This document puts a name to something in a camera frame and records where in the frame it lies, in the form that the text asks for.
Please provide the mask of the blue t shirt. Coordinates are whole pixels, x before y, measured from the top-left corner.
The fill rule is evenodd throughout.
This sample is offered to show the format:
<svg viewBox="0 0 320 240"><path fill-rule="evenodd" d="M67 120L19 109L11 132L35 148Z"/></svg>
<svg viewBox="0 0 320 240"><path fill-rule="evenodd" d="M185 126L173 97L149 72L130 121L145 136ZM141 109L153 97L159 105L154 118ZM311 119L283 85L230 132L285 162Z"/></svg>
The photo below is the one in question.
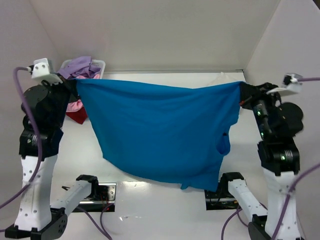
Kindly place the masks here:
<svg viewBox="0 0 320 240"><path fill-rule="evenodd" d="M102 156L130 175L216 191L240 111L240 83L184 88L80 79Z"/></svg>

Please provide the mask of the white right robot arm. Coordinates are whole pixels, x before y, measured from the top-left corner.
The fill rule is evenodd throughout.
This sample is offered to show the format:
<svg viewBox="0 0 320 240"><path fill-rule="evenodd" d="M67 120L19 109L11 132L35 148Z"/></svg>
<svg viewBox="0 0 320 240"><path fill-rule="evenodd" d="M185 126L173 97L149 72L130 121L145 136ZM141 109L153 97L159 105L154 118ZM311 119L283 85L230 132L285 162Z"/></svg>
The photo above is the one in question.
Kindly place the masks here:
<svg viewBox="0 0 320 240"><path fill-rule="evenodd" d="M301 240L293 182L300 171L300 153L294 142L303 130L304 114L291 102L282 102L277 86L240 84L240 103L251 110L260 133L257 151L267 184L267 208L249 190L238 172L224 173L220 189L238 202L247 217L252 240Z"/></svg>

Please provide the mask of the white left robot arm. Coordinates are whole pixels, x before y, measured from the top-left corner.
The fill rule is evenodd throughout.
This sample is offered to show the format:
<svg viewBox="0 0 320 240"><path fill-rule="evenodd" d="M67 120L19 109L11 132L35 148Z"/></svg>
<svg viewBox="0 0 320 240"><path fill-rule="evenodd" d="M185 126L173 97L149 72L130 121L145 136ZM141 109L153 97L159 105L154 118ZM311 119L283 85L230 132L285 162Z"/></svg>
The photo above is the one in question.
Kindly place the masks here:
<svg viewBox="0 0 320 240"><path fill-rule="evenodd" d="M63 197L50 201L62 126L71 95L71 83L42 80L22 94L24 130L19 138L22 164L20 207L15 222L4 231L6 239L56 240L66 230L68 216L82 200L98 193L98 178L80 175Z"/></svg>

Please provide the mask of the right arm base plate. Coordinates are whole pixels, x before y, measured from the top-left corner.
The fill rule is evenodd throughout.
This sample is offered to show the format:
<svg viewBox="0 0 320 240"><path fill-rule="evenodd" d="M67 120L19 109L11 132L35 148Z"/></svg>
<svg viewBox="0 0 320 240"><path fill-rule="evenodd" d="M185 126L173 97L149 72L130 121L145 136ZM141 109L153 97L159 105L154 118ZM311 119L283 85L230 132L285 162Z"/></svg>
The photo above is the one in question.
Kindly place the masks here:
<svg viewBox="0 0 320 240"><path fill-rule="evenodd" d="M228 191L228 183L218 183L216 191L204 190L207 211L236 210L239 202Z"/></svg>

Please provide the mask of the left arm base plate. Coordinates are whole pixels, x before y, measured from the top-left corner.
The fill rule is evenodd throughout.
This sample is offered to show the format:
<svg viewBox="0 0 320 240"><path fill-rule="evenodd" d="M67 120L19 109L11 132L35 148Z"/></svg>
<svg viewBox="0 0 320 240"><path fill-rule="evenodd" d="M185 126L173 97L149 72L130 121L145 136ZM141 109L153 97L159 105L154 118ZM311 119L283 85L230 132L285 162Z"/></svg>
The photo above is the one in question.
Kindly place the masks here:
<svg viewBox="0 0 320 240"><path fill-rule="evenodd" d="M89 198L82 200L78 207L73 210L74 213L79 213L81 209L88 213L100 213L107 206L106 212L115 211L115 200L117 184L115 182L102 182L98 184L97 193Z"/></svg>

